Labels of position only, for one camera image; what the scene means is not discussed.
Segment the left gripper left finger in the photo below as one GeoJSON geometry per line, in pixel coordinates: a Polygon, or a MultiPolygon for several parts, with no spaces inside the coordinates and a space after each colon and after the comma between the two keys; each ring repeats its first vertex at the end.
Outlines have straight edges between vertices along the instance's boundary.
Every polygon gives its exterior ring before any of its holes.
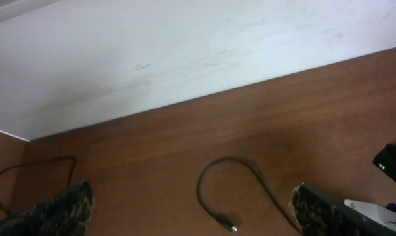
{"type": "Polygon", "coordinates": [[[89,182],[79,182],[48,201],[0,220],[0,235],[84,235],[95,198],[89,182]]]}

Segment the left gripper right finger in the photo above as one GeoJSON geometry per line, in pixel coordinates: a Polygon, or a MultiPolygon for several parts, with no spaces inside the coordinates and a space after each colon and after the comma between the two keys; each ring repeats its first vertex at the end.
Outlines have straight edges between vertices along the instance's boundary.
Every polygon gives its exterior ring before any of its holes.
{"type": "Polygon", "coordinates": [[[396,236],[396,231],[357,212],[311,185],[292,190],[290,208],[304,236],[396,236]]]}

